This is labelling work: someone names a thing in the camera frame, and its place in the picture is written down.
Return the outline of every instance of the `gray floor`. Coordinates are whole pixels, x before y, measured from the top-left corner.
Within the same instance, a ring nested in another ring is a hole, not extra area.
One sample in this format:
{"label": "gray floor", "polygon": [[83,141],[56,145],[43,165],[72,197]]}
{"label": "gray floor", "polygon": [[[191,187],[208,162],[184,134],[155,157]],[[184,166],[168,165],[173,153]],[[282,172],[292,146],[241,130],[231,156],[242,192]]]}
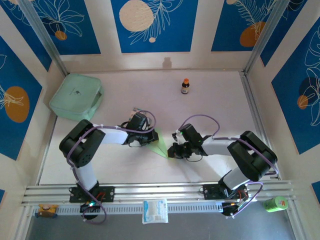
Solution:
{"label": "gray floor", "polygon": [[141,215],[109,215],[102,225],[80,216],[32,217],[27,240],[294,240],[285,211],[254,202],[235,219],[220,213],[169,214],[169,223],[142,224]]}

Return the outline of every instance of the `beige circle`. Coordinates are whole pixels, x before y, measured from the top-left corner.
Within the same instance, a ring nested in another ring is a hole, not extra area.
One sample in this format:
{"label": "beige circle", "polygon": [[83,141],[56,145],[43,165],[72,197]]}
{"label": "beige circle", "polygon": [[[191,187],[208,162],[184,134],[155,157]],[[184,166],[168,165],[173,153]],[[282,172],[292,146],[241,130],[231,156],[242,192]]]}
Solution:
{"label": "beige circle", "polygon": [[15,5],[18,5],[18,0],[8,0],[9,2],[15,4]]}
{"label": "beige circle", "polygon": [[154,37],[150,37],[150,38],[149,38],[149,42],[150,42],[150,43],[153,44],[155,41],[156,41],[156,39],[155,39]]}
{"label": "beige circle", "polygon": [[226,3],[229,5],[235,4],[238,0],[226,0]]}
{"label": "beige circle", "polygon": [[130,32],[146,30],[154,22],[151,8],[141,0],[127,1],[119,12],[120,22]]}

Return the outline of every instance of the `green plastic box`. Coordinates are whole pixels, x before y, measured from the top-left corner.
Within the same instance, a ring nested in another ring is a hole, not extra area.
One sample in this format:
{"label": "green plastic box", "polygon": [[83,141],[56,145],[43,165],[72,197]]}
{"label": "green plastic box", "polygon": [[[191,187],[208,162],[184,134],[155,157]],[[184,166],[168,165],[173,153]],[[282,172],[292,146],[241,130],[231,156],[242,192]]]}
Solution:
{"label": "green plastic box", "polygon": [[81,121],[90,120],[104,96],[99,78],[69,74],[63,80],[49,105],[62,118]]}

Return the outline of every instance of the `orange circle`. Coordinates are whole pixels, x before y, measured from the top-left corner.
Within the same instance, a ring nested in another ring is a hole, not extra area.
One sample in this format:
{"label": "orange circle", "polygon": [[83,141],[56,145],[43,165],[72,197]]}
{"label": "orange circle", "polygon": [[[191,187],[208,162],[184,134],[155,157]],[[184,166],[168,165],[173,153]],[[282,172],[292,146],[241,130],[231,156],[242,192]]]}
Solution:
{"label": "orange circle", "polygon": [[60,30],[56,31],[56,32],[54,33],[54,35],[55,35],[55,37],[56,37],[57,39],[59,39],[59,40],[61,40],[61,41],[64,41],[64,40],[67,39],[67,34],[66,34],[65,32],[63,32],[63,31],[60,31]]}
{"label": "orange circle", "polygon": [[262,29],[264,29],[266,23],[264,21],[257,22],[254,25],[247,27],[240,36],[240,44],[243,47],[251,48],[257,43],[258,37],[260,36]]}
{"label": "orange circle", "polygon": [[27,92],[22,87],[12,86],[8,88],[6,93],[9,95],[5,96],[5,99],[9,100],[9,102],[4,106],[6,114],[12,121],[16,123],[23,123],[27,119],[30,109]]}
{"label": "orange circle", "polygon": [[298,98],[297,104],[300,109],[306,109],[308,107],[308,98],[305,95],[301,95]]}

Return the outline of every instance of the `white table surface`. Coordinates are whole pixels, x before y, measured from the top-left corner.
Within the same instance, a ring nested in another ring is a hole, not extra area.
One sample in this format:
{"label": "white table surface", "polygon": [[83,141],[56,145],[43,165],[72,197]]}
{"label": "white table surface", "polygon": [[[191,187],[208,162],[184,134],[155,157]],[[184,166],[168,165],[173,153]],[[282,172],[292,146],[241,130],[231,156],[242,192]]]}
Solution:
{"label": "white table surface", "polygon": [[[169,148],[171,134],[194,114],[216,118],[220,125],[217,137],[256,132],[247,98],[238,72],[210,70],[123,71],[93,73],[101,79],[103,101],[91,122],[106,126],[128,120],[133,107],[155,114]],[[180,92],[184,78],[190,79],[188,94]],[[209,118],[189,121],[202,136],[211,135],[217,125]],[[74,184],[75,178],[59,150],[61,140],[77,122],[57,118],[44,162],[41,185]],[[212,155],[200,162],[165,159],[146,147],[103,144],[91,161],[101,184],[107,183],[176,183],[218,181],[237,165],[230,156]]]}

